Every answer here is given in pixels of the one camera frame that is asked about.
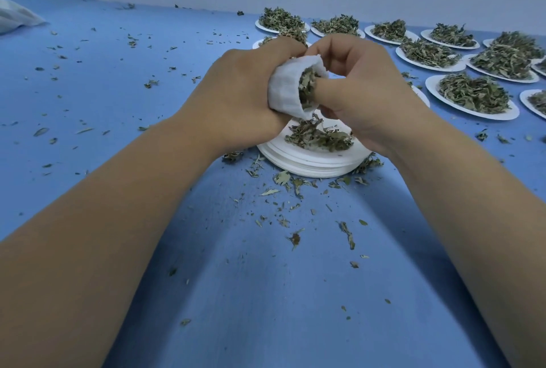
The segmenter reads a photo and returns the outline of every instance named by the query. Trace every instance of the white pouch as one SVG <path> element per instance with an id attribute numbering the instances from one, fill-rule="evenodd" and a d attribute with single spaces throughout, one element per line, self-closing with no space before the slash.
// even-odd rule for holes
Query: white pouch
<path id="1" fill-rule="evenodd" d="M 320 77 L 328 77 L 328 71 L 320 55 L 290 59 L 275 69 L 268 85 L 268 103 L 271 109 L 305 120 L 313 117 L 313 112 L 318 105 L 303 109 L 298 90 L 301 75 L 309 67 L 313 68 Z"/>
<path id="2" fill-rule="evenodd" d="M 37 26 L 45 20 L 28 8 L 11 0 L 0 0 L 0 34 L 18 26 Z"/>

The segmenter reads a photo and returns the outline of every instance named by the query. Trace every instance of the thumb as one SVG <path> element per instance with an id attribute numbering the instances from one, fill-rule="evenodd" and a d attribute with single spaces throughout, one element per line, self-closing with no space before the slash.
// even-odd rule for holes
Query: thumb
<path id="1" fill-rule="evenodd" d="M 323 79 L 315 80 L 313 99 L 316 103 L 326 106 L 333 111 L 343 109 L 343 90 L 345 79 Z"/>

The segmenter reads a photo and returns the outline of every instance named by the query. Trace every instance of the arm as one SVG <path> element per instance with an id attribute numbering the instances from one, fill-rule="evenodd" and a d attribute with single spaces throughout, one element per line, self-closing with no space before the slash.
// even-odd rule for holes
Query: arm
<path id="1" fill-rule="evenodd" d="M 333 35 L 308 54 L 346 79 L 316 100 L 391 159 L 446 248 L 508 361 L 546 360 L 546 205 L 407 87 L 382 46 Z"/>
<path id="2" fill-rule="evenodd" d="M 304 51 L 287 37 L 229 51 L 174 116 L 0 243 L 0 365 L 103 364 L 188 187 L 222 153 L 268 141 L 288 122 L 268 108 L 267 84 Z"/>

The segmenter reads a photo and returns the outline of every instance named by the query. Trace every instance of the person's right arm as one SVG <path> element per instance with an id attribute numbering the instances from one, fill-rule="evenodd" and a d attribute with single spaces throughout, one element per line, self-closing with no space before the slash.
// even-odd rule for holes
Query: person's right arm
<path id="1" fill-rule="evenodd" d="M 544 366 L 546 204 L 426 108 L 384 47 L 334 34 L 307 54 L 346 76 L 319 80 L 315 100 L 398 168 L 509 363 Z"/>

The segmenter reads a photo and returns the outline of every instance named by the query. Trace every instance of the blue surface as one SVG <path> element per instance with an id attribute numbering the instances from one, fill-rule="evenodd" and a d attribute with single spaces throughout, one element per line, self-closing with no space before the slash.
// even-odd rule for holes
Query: blue surface
<path id="1" fill-rule="evenodd" d="M 129 10 L 95 0 L 14 1 L 50 24 L 0 36 L 0 239 L 138 136 L 139 126 L 173 114 L 194 89 L 191 78 L 203 76 L 224 51 L 248 49 L 264 36 L 255 15 L 140 5 Z M 416 33 L 424 28 L 410 27 Z M 128 34 L 140 38 L 137 47 L 127 44 Z M 478 40 L 496 35 L 475 33 Z M 318 37 L 310 33 L 309 40 Z M 57 45 L 63 48 L 47 48 Z M 400 71 L 419 76 L 413 79 L 418 85 L 438 74 L 388 50 Z M 176 70 L 169 72 L 170 66 Z M 149 79 L 159 85 L 146 89 Z M 546 144 L 538 139 L 546 135 L 546 121 L 517 99 L 522 90 L 546 88 L 546 81 L 501 83 L 522 111 L 513 121 L 485 122 L 425 93 L 432 109 L 463 132 L 473 136 L 488 127 L 483 146 L 546 199 Z M 33 137 L 44 127 L 50 130 Z M 76 134 L 85 128 L 94 130 Z M 503 145 L 497 133 L 515 140 Z M 50 144 L 53 137 L 58 142 Z M 106 367 L 507 366 L 388 160 L 367 175 L 369 186 L 332 189 L 325 180 L 318 189 L 302 187 L 299 201 L 285 191 L 258 196 L 274 186 L 277 169 L 264 161 L 259 178 L 250 177 L 245 169 L 257 154 L 249 151 L 235 165 L 215 162 L 188 193 Z M 277 212 L 274 201 L 285 209 Z M 290 211 L 297 202 L 301 207 Z M 279 225 L 279 214 L 290 220 L 289 229 Z M 263 227 L 255 223 L 260 215 L 268 217 Z M 336 221 L 346 221 L 354 233 L 354 250 Z M 292 251 L 285 237 L 302 227 Z M 351 268 L 350 260 L 360 268 Z M 169 277 L 172 268 L 177 271 Z M 181 326 L 184 318 L 191 323 Z"/>

